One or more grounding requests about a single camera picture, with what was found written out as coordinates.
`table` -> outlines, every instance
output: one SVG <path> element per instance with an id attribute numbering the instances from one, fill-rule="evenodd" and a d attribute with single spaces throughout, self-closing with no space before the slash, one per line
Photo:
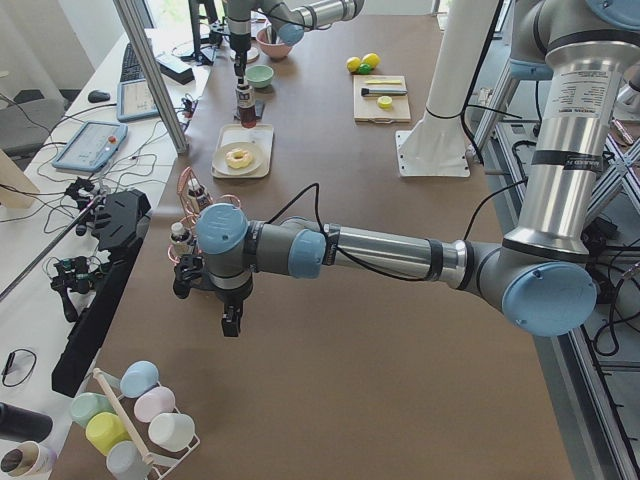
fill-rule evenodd
<path id="1" fill-rule="evenodd" d="M 185 35 L 186 38 L 189 38 L 190 32 L 185 31 L 180 35 L 174 32 L 167 33 L 155 30 L 149 31 L 149 34 L 154 40 L 154 47 L 157 48 L 156 52 L 159 52 L 161 51 L 159 49 L 170 48 L 171 45 L 175 45 Z M 123 35 L 114 45 L 103 63 L 80 92 L 76 101 L 65 113 L 66 115 L 73 116 L 87 108 L 96 106 L 87 101 L 87 95 L 91 90 L 109 91 L 111 94 L 110 103 L 115 102 L 122 55 L 127 41 L 126 36 Z M 194 74 L 196 80 L 187 85 L 180 85 L 164 77 L 174 105 L 180 105 L 180 98 L 187 93 L 194 98 L 200 96 L 209 75 L 209 68 L 195 67 Z M 92 110 L 78 115 L 77 118 L 83 121 L 115 122 L 115 107 Z M 157 117 L 129 123 L 127 139 L 121 150 L 114 157 L 114 161 L 124 159 L 118 163 L 116 170 L 126 168 L 126 172 L 131 174 L 149 175 L 144 177 L 123 177 L 122 185 L 127 186 L 141 181 L 145 182 L 136 185 L 136 188 L 145 192 L 152 207 L 157 206 L 160 201 L 164 183 L 169 177 L 176 158 L 176 151 L 170 139 L 166 135 L 163 136 L 165 129 L 162 123 L 158 124 L 159 120 L 160 118 Z M 80 123 L 77 121 L 65 121 L 54 130 L 52 141 L 65 142 L 69 140 L 79 126 Z M 157 140 L 146 146 L 142 153 L 155 155 L 156 157 L 141 156 L 137 160 L 126 159 L 152 136 Z M 50 165 L 50 161 L 55 154 L 55 147 L 43 148 L 25 171 L 42 193 L 64 191 L 70 181 L 75 178 L 70 173 L 56 171 Z M 117 181 L 122 173 L 124 172 L 113 173 L 108 178 Z M 111 188 L 116 186 L 114 181 L 105 182 L 105 185 Z M 56 197 L 42 198 L 48 201 Z M 73 205 L 74 202 L 67 199 L 65 204 Z M 10 210 L 0 207 L 0 220 L 29 215 L 36 211 L 39 206 L 40 204 L 35 202 L 28 210 Z M 53 234 L 46 235 L 43 233 L 43 225 L 47 214 L 48 209 L 45 208 L 28 220 L 0 223 L 0 237 L 3 245 L 6 246 L 2 259 L 2 269 L 0 269 L 0 290 L 3 290 L 55 237 Z M 54 214 L 49 229 L 55 230 L 66 225 L 69 221 L 70 218 L 67 216 Z M 89 234 L 84 237 L 77 237 L 74 233 L 70 233 L 48 257 L 89 256 L 93 254 L 96 244 L 97 241 Z M 71 325 L 64 319 L 60 297 L 49 288 L 49 279 L 42 271 L 45 262 L 46 260 L 32 271 L 6 300 L 0 303 L 0 330 L 2 331 L 0 362 L 3 362 L 2 366 L 4 366 L 8 353 L 15 348 L 29 348 L 38 355 L 36 368 L 29 380 L 15 388 L 0 387 L 0 400 L 51 416 L 54 419 L 54 429 L 43 443 L 59 452 L 64 445 L 71 424 L 71 418 L 67 413 L 71 399 L 51 390 L 51 371 L 64 350 Z M 88 298 L 81 300 L 74 294 L 71 296 L 78 308 L 90 301 Z M 14 446 L 14 442 L 0 440 L 0 452 L 3 452 L 2 455 L 14 448 Z M 38 476 L 38 478 L 46 477 L 47 475 Z M 9 477 L 0 472 L 0 479 L 2 478 Z"/>
<path id="2" fill-rule="evenodd" d="M 270 217 L 317 181 L 324 222 L 459 238 L 488 193 L 482 169 L 473 165 L 469 179 L 400 178 L 396 127 L 355 124 L 344 67 L 378 52 L 381 74 L 405 75 L 416 121 L 439 42 L 434 18 L 363 16 L 312 32 L 271 62 L 273 91 L 260 97 L 276 137 L 261 180 L 211 177 L 234 78 L 222 62 L 210 76 L 189 154 L 174 166 L 98 359 L 115 375 L 154 362 L 195 419 L 202 444 L 174 479 L 571 478 L 532 338 L 473 296 L 339 267 L 313 281 L 257 274 L 243 332 L 229 339 L 212 293 L 182 301 L 171 292 L 165 252 L 181 214 L 172 184 L 187 165 L 214 196 L 238 195 L 249 218 Z M 312 198 L 289 214 L 312 217 Z M 500 237 L 486 209 L 472 238 Z M 89 477 L 110 478 L 74 426 L 52 478 Z"/>

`computer mouse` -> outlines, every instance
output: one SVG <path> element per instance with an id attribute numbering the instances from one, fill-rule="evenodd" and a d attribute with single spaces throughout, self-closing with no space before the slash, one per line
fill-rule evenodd
<path id="1" fill-rule="evenodd" d="M 92 90 L 87 96 L 87 100 L 89 100 L 89 103 L 106 102 L 110 99 L 111 95 L 109 95 L 109 92 L 103 92 L 102 90 Z"/>

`donut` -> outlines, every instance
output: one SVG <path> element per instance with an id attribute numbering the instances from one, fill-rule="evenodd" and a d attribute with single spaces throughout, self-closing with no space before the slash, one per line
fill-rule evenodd
<path id="1" fill-rule="evenodd" d="M 253 162 L 253 154 L 242 148 L 234 148 L 227 152 L 225 161 L 229 168 L 235 168 L 237 170 L 251 165 L 251 162 Z"/>

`cutting board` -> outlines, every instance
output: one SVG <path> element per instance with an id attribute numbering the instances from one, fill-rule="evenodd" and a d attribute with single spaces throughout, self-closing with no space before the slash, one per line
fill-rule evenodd
<path id="1" fill-rule="evenodd" d="M 370 84 L 371 80 L 399 80 L 400 84 Z M 410 122 L 409 96 L 392 97 L 393 105 L 388 110 L 378 107 L 378 97 L 363 97 L 363 88 L 397 88 L 405 89 L 403 75 L 354 75 L 353 76 L 353 118 L 356 122 L 395 123 Z"/>

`yellow cup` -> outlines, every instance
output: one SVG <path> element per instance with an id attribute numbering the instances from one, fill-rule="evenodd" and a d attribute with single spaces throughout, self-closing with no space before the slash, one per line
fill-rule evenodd
<path id="1" fill-rule="evenodd" d="M 109 412 L 93 417 L 87 424 L 85 436 L 105 457 L 117 443 L 131 440 L 118 416 Z"/>

